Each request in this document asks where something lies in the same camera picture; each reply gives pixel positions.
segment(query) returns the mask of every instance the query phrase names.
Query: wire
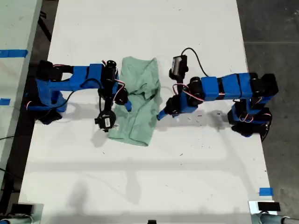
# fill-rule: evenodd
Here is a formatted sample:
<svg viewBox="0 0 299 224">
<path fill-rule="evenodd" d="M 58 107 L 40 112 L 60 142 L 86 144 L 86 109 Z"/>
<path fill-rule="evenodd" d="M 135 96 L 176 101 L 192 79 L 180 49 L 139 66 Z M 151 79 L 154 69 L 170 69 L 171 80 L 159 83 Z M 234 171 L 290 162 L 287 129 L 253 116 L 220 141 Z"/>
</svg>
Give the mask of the wire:
<svg viewBox="0 0 299 224">
<path fill-rule="evenodd" d="M 8 174 L 10 174 L 10 175 L 12 175 L 12 176 L 18 177 L 18 178 L 20 178 L 21 180 L 23 179 L 22 177 L 20 177 L 20 176 L 18 176 L 18 175 L 16 175 L 16 174 L 13 174 L 13 173 L 11 173 L 11 172 L 5 170 L 5 169 L 0 168 L 0 170 L 2 170 L 4 173 L 8 173 Z"/>
<path fill-rule="evenodd" d="M 121 83 L 122 84 L 122 87 L 116 92 L 115 96 L 113 97 L 113 100 L 112 102 L 114 102 L 115 98 L 116 98 L 116 95 L 122 90 L 125 88 L 126 84 L 124 82 L 122 82 L 121 80 L 118 80 L 118 79 L 114 79 L 116 82 L 118 83 Z"/>
<path fill-rule="evenodd" d="M 272 124 L 272 120 L 270 120 L 269 124 L 268 124 L 268 128 L 267 128 L 267 132 L 266 134 L 261 138 L 261 141 L 264 141 L 265 138 L 267 137 L 268 133 L 269 133 L 269 130 L 270 130 L 270 127 L 271 127 L 271 124 Z"/>
<path fill-rule="evenodd" d="M 1 138 L 0 140 L 3 140 L 3 139 L 10 139 L 10 138 L 13 138 L 14 137 L 14 135 L 13 136 L 7 136 L 7 137 L 4 137 L 4 138 Z"/>
<path fill-rule="evenodd" d="M 172 85 L 172 90 L 173 90 L 174 94 L 176 94 L 176 95 L 178 94 L 174 88 L 176 85 L 182 85 L 182 86 L 186 87 L 187 89 L 189 88 L 187 85 L 185 85 L 183 83 L 176 83 L 176 84 Z"/>
<path fill-rule="evenodd" d="M 65 64 L 54 64 L 53 67 L 66 66 Z"/>
<path fill-rule="evenodd" d="M 187 85 L 183 84 L 183 83 L 176 83 L 176 84 L 174 84 L 174 85 L 172 86 L 172 89 L 173 89 L 173 91 L 174 91 L 174 93 L 175 93 L 176 95 L 177 95 L 177 92 L 176 92 L 175 89 L 174 89 L 174 86 L 176 86 L 176 85 L 182 85 L 182 86 L 186 87 L 187 89 L 189 89 L 189 87 L 188 87 Z M 205 101 L 204 99 L 199 98 L 199 97 L 196 97 L 196 96 L 192 95 L 191 93 L 189 93 L 189 92 L 187 92 L 187 91 L 185 91 L 185 90 L 183 90 L 183 92 L 184 92 L 185 94 L 189 95 L 190 97 L 193 97 L 193 98 L 195 98 L 195 99 L 197 99 L 197 100 L 199 100 L 199 101 L 202 101 L 202 102 Z"/>
<path fill-rule="evenodd" d="M 206 72 L 204 71 L 203 67 L 201 66 L 200 60 L 199 60 L 198 55 L 197 55 L 197 53 L 196 53 L 195 50 L 193 50 L 192 48 L 186 48 L 186 49 L 184 49 L 184 50 L 182 51 L 181 56 L 183 55 L 183 53 L 184 53 L 186 50 L 191 50 L 191 51 L 193 51 L 193 53 L 195 54 L 195 56 L 196 56 L 196 58 L 197 58 L 198 64 L 199 64 L 199 66 L 200 66 L 202 72 L 205 74 L 205 76 L 209 77 L 209 76 L 206 74 Z"/>
</svg>

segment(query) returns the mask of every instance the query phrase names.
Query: black cable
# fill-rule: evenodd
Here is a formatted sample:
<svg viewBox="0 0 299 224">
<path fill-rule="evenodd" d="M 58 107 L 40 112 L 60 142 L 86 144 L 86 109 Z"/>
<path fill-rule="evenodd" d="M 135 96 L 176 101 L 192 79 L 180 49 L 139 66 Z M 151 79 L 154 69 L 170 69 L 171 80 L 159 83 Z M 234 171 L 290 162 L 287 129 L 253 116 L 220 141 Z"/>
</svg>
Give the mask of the black cable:
<svg viewBox="0 0 299 224">
<path fill-rule="evenodd" d="M 3 140 L 3 139 L 10 139 L 10 138 L 13 138 L 14 137 L 14 135 L 13 136 L 7 136 L 7 137 L 4 137 L 4 138 L 1 138 L 0 140 Z"/>
<path fill-rule="evenodd" d="M 267 132 L 266 134 L 262 137 L 262 141 L 265 140 L 265 138 L 267 137 L 268 133 L 269 133 L 269 130 L 270 130 L 270 127 L 271 127 L 271 123 L 272 123 L 272 119 L 270 120 L 269 124 L 268 124 L 268 129 L 267 129 Z"/>
<path fill-rule="evenodd" d="M 186 50 L 191 50 L 191 51 L 193 51 L 193 53 L 195 54 L 195 56 L 196 56 L 196 58 L 197 58 L 198 64 L 199 64 L 199 66 L 200 66 L 202 72 L 205 74 L 205 76 L 209 77 L 209 76 L 206 74 L 206 72 L 204 71 L 204 69 L 202 68 L 201 63 L 200 63 L 200 60 L 199 60 L 198 55 L 197 55 L 197 53 L 195 52 L 195 50 L 193 50 L 192 48 L 186 48 L 186 49 L 184 49 L 184 50 L 182 51 L 181 56 L 183 55 L 183 53 L 184 53 Z"/>
<path fill-rule="evenodd" d="M 8 173 L 8 174 L 10 174 L 11 176 L 18 177 L 18 178 L 20 178 L 21 180 L 23 179 L 22 177 L 20 177 L 20 176 L 18 176 L 18 175 L 16 175 L 16 174 L 13 174 L 13 173 L 11 173 L 11 172 L 5 170 L 5 169 L 0 168 L 0 170 L 2 170 L 4 173 Z"/>
<path fill-rule="evenodd" d="M 80 85 L 80 87 L 83 87 L 83 86 L 84 86 L 87 82 L 89 82 L 89 81 L 94 81 L 94 82 L 96 82 L 97 84 L 99 84 L 99 88 L 101 87 L 101 83 L 100 83 L 97 79 L 95 79 L 95 78 L 89 78 L 89 79 L 85 80 L 85 81 Z M 64 106 L 64 105 L 69 101 L 69 99 L 71 98 L 71 96 L 72 96 L 72 94 L 73 94 L 74 92 L 75 92 L 75 91 L 72 91 L 72 92 L 69 94 L 68 98 L 64 101 L 63 104 L 61 104 L 61 105 L 59 105 L 59 106 L 52 107 L 51 109 L 48 110 L 48 112 L 47 112 L 45 115 L 43 115 L 42 117 L 39 117 L 39 118 L 35 118 L 35 119 L 36 119 L 36 120 L 40 120 L 40 119 L 46 117 L 52 110 Z"/>
</svg>

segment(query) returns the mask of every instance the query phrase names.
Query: cable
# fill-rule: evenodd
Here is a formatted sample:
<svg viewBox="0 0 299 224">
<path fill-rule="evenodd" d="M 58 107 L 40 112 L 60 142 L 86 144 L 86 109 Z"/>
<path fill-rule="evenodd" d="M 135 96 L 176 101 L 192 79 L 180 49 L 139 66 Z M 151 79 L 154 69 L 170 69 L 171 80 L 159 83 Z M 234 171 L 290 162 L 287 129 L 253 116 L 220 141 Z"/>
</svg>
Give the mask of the cable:
<svg viewBox="0 0 299 224">
<path fill-rule="evenodd" d="M 13 138 L 14 137 L 14 135 L 13 136 L 7 136 L 7 137 L 4 137 L 4 138 L 1 138 L 0 140 L 3 140 L 3 139 L 10 139 L 10 138 Z"/>
<path fill-rule="evenodd" d="M 20 178 L 21 180 L 23 179 L 22 177 L 20 177 L 20 176 L 18 176 L 18 175 L 16 175 L 16 174 L 13 174 L 13 173 L 11 173 L 11 172 L 5 170 L 5 169 L 0 168 L 0 170 L 2 170 L 4 173 L 8 173 L 8 174 L 10 174 L 10 175 L 12 175 L 12 176 L 18 177 L 18 178 Z"/>
<path fill-rule="evenodd" d="M 177 92 L 176 92 L 175 89 L 174 89 L 174 86 L 176 86 L 176 85 L 182 85 L 182 86 L 186 87 L 187 89 L 189 89 L 189 87 L 188 87 L 187 85 L 183 84 L 183 83 L 176 83 L 176 84 L 174 84 L 174 85 L 172 86 L 172 89 L 173 89 L 173 91 L 174 91 L 174 93 L 175 93 L 176 95 L 177 95 Z M 190 97 L 193 97 L 193 98 L 195 98 L 195 99 L 197 99 L 197 100 L 199 100 L 199 101 L 202 101 L 202 102 L 205 101 L 204 99 L 199 98 L 199 97 L 196 97 L 196 96 L 192 95 L 191 93 L 186 92 L 185 90 L 183 90 L 183 92 L 184 92 L 185 94 L 189 95 Z"/>
<path fill-rule="evenodd" d="M 191 50 L 191 51 L 193 51 L 193 53 L 195 54 L 195 56 L 196 56 L 196 58 L 197 58 L 198 64 L 199 64 L 199 66 L 200 66 L 202 72 L 205 74 L 205 76 L 209 77 L 209 76 L 206 74 L 206 72 L 204 71 L 204 69 L 202 68 L 201 63 L 200 63 L 200 60 L 199 60 L 198 55 L 197 55 L 197 53 L 196 53 L 195 50 L 193 50 L 192 48 L 186 48 L 186 49 L 184 49 L 184 50 L 182 51 L 181 56 L 183 55 L 183 53 L 184 53 L 186 50 Z"/>
<path fill-rule="evenodd" d="M 114 79 L 116 82 L 118 83 L 121 83 L 122 84 L 122 87 L 116 92 L 115 96 L 113 97 L 113 100 L 112 102 L 114 102 L 115 98 L 116 98 L 116 95 L 123 89 L 125 88 L 126 84 L 124 82 L 122 82 L 121 80 L 118 80 L 118 79 Z"/>
</svg>

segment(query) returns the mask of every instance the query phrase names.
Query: red wire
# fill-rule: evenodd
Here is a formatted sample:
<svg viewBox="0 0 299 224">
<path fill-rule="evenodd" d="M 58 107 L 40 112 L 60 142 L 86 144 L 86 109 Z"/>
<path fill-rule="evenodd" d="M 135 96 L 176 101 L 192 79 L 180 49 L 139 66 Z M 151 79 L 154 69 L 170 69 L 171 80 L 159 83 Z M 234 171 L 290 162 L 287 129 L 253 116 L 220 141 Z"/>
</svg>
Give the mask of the red wire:
<svg viewBox="0 0 299 224">
<path fill-rule="evenodd" d="M 65 64 L 54 64 L 53 67 L 57 67 L 57 66 L 65 66 Z"/>
<path fill-rule="evenodd" d="M 176 95 L 177 95 L 177 92 L 175 91 L 175 88 L 174 88 L 176 85 L 182 85 L 182 86 L 186 87 L 187 89 L 189 89 L 189 87 L 188 87 L 187 85 L 183 84 L 183 83 L 176 83 L 176 84 L 174 84 L 174 85 L 172 86 L 172 89 L 173 89 L 173 91 L 174 91 L 174 94 L 176 94 Z M 184 92 L 185 94 L 189 95 L 190 97 L 193 97 L 193 98 L 195 98 L 195 99 L 197 99 L 197 100 L 199 100 L 199 101 L 202 101 L 202 102 L 205 101 L 204 99 L 199 98 L 199 97 L 196 97 L 196 96 L 192 95 L 191 93 L 186 92 L 185 90 L 183 90 L 183 92 Z"/>
</svg>

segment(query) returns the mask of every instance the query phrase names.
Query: white table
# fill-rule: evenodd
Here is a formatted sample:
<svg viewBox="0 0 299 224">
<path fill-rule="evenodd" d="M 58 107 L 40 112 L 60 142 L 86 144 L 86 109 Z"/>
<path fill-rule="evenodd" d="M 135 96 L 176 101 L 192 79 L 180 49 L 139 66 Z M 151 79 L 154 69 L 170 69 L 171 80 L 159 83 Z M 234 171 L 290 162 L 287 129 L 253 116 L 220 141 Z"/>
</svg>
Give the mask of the white table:
<svg viewBox="0 0 299 224">
<path fill-rule="evenodd" d="M 126 56 L 157 57 L 163 108 L 172 58 L 185 47 L 211 76 L 246 72 L 236 1 L 60 0 L 49 60 L 120 67 Z M 203 76 L 187 54 L 185 83 Z M 98 100 L 95 90 L 79 91 L 64 119 L 35 125 L 19 201 L 44 204 L 42 223 L 250 224 L 248 201 L 271 200 L 258 195 L 269 187 L 260 137 L 222 120 L 231 100 L 161 120 L 148 147 L 107 139 L 93 120 Z"/>
<path fill-rule="evenodd" d="M 0 0 L 0 50 L 26 49 L 25 58 L 0 58 L 0 138 L 14 135 L 23 97 L 28 65 L 41 10 L 41 0 Z M 0 168 L 5 169 L 13 139 L 0 140 Z M 4 173 L 0 171 L 0 185 Z"/>
</svg>

